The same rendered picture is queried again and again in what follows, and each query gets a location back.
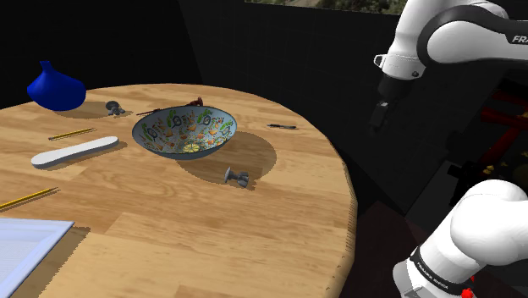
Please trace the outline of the red and black shelf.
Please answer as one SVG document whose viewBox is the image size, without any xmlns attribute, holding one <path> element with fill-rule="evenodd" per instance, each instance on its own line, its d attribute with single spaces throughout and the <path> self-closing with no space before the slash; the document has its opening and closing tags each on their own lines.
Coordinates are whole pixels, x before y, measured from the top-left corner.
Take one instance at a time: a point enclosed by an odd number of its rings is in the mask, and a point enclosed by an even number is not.
<svg viewBox="0 0 528 298">
<path fill-rule="evenodd" d="M 464 132 L 448 138 L 447 174 L 457 179 L 449 205 L 473 185 L 503 179 L 528 190 L 528 79 L 505 77 Z"/>
</svg>

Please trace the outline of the grey hourglass-shaped object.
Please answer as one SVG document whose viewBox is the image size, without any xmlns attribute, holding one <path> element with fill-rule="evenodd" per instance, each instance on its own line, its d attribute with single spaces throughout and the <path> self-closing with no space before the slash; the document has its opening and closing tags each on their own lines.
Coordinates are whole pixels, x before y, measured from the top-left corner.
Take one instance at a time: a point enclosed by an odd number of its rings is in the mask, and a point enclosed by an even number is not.
<svg viewBox="0 0 528 298">
<path fill-rule="evenodd" d="M 236 180 L 238 185 L 242 186 L 243 188 L 246 188 L 249 183 L 249 173 L 240 172 L 236 174 L 234 171 L 231 170 L 230 167 L 228 167 L 224 175 L 224 182 L 227 183 L 231 179 Z"/>
</svg>

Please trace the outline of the dark red utensil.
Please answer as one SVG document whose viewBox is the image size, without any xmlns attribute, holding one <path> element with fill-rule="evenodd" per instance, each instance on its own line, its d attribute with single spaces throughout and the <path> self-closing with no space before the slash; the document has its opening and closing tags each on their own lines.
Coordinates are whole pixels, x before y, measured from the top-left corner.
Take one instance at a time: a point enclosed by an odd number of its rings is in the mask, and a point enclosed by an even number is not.
<svg viewBox="0 0 528 298">
<path fill-rule="evenodd" d="M 198 97 L 196 100 L 191 101 L 190 103 L 188 103 L 188 106 L 199 106 L 199 107 L 202 107 L 203 106 L 203 100 L 202 100 L 201 97 Z M 147 112 L 144 112 L 144 113 L 138 113 L 138 115 L 146 115 L 146 114 L 150 114 L 150 113 L 155 113 L 156 111 L 159 111 L 159 108 L 151 110 L 151 111 L 147 111 Z"/>
</svg>

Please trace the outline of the patterned bowl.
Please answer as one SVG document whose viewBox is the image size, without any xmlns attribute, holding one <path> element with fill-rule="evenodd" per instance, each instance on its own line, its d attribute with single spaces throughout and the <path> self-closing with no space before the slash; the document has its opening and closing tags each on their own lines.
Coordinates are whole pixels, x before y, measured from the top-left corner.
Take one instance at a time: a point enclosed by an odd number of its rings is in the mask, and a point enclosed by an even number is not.
<svg viewBox="0 0 528 298">
<path fill-rule="evenodd" d="M 146 115 L 135 124 L 132 136 L 140 146 L 157 155 L 192 160 L 226 145 L 236 130 L 235 118 L 221 109 L 179 106 Z"/>
</svg>

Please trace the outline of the round wooden table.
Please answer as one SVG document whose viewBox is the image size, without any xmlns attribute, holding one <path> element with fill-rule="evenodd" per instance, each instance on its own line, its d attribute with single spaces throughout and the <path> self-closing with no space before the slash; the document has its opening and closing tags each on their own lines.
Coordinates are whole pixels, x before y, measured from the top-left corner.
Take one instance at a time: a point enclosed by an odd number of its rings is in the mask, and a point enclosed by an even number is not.
<svg viewBox="0 0 528 298">
<path fill-rule="evenodd" d="M 175 161 L 134 141 L 138 113 L 198 97 L 238 122 L 218 152 Z M 109 115 L 109 101 L 125 113 Z M 119 143 L 48 168 L 30 162 L 107 136 Z M 246 188 L 224 182 L 228 167 L 249 173 Z M 0 109 L 0 204 L 54 187 L 3 212 L 74 221 L 13 298 L 338 298 L 354 261 L 357 200 L 341 157 L 306 119 L 242 91 L 116 86 L 68 112 Z"/>
</svg>

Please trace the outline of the white flat oblong object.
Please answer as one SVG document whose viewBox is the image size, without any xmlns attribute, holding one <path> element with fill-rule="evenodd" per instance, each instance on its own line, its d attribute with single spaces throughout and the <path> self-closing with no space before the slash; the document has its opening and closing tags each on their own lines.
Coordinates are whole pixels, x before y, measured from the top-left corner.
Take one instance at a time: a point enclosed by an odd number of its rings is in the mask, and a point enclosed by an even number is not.
<svg viewBox="0 0 528 298">
<path fill-rule="evenodd" d="M 117 136 L 102 137 L 93 141 L 80 143 L 79 145 L 67 146 L 65 148 L 36 154 L 30 162 L 34 168 L 48 168 L 75 157 L 82 157 L 90 153 L 106 150 L 116 146 L 118 143 L 119 139 Z"/>
</svg>

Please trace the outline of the yellow pencil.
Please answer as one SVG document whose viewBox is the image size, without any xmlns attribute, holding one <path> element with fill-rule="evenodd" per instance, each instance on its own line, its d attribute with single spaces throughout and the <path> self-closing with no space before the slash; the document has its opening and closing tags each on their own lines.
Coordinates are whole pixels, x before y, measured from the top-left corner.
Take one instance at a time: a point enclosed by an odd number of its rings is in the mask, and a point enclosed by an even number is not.
<svg viewBox="0 0 528 298">
<path fill-rule="evenodd" d="M 1 210 L 1 209 L 4 209 L 4 208 L 6 208 L 6 207 L 11 207 L 12 205 L 15 205 L 15 204 L 21 203 L 21 202 L 23 202 L 23 201 L 27 201 L 27 200 L 29 200 L 29 199 L 36 198 L 36 197 L 38 197 L 38 196 L 45 195 L 45 194 L 47 194 L 47 193 L 49 193 L 49 192 L 52 192 L 52 191 L 54 191 L 54 190 L 56 190 L 56 189 L 57 189 L 57 187 L 49 188 L 49 189 L 45 189 L 45 190 L 41 190 L 41 191 L 38 191 L 38 192 L 33 193 L 33 194 L 31 194 L 31 195 L 24 196 L 24 197 L 20 197 L 20 198 L 18 198 L 18 199 L 16 199 L 16 200 L 12 200 L 12 201 L 9 201 L 9 202 L 6 202 L 6 203 L 3 203 L 3 204 L 0 205 L 0 210 Z"/>
<path fill-rule="evenodd" d="M 71 132 L 68 132 L 68 133 L 62 133 L 62 134 L 59 134 L 59 135 L 54 135 L 54 136 L 48 137 L 48 140 L 55 141 L 55 140 L 58 140 L 58 139 L 61 139 L 61 138 L 65 138 L 65 137 L 69 137 L 69 136 L 72 136 L 72 135 L 79 135 L 79 134 L 91 132 L 93 130 L 94 130 L 94 128 L 87 128 L 87 129 L 82 129 L 82 130 L 71 131 Z"/>
</svg>

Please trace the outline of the blue vase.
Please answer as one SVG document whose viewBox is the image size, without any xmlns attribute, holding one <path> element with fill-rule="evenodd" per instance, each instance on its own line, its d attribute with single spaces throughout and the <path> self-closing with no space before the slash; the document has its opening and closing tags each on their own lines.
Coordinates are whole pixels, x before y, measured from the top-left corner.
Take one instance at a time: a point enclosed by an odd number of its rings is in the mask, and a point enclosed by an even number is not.
<svg viewBox="0 0 528 298">
<path fill-rule="evenodd" d="M 41 73 L 26 90 L 41 107 L 52 111 L 69 111 L 82 105 L 86 96 L 84 84 L 55 70 L 49 61 L 40 61 Z"/>
</svg>

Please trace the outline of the white flat tray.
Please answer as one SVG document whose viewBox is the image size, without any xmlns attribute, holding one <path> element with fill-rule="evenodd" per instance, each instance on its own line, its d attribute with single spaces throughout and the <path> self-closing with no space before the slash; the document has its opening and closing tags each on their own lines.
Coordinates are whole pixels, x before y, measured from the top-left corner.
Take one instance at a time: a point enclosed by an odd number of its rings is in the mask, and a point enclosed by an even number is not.
<svg viewBox="0 0 528 298">
<path fill-rule="evenodd" d="M 74 221 L 0 218 L 0 298 L 9 298 Z"/>
</svg>

